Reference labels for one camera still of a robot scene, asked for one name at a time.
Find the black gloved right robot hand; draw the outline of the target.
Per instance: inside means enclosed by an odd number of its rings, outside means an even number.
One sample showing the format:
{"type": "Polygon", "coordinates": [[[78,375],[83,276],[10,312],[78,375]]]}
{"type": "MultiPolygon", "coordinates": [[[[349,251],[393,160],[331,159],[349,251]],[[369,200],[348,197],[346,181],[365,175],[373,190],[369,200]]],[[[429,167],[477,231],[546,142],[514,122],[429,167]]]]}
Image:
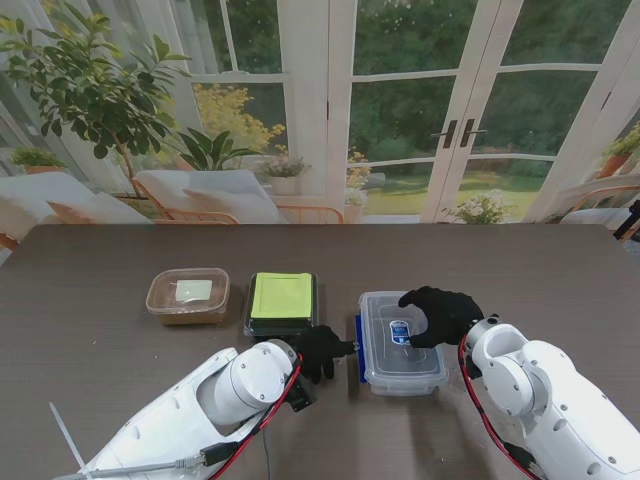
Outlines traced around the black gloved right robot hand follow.
{"type": "Polygon", "coordinates": [[[471,296],[429,286],[410,290],[398,301],[401,308],[409,305],[420,309],[428,321],[424,332],[409,338],[413,348],[458,345],[469,330],[485,318],[471,296]]]}

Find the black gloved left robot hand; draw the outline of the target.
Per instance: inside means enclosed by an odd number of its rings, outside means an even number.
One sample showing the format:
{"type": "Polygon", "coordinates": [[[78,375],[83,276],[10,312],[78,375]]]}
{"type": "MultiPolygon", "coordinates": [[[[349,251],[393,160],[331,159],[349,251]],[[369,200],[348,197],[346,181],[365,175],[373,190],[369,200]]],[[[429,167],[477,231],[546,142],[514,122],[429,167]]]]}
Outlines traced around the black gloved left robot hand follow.
{"type": "Polygon", "coordinates": [[[292,348],[302,356],[302,375],[313,384],[323,378],[335,376],[334,361],[356,352],[357,343],[341,340],[327,325],[306,329],[290,341],[292,348]]]}

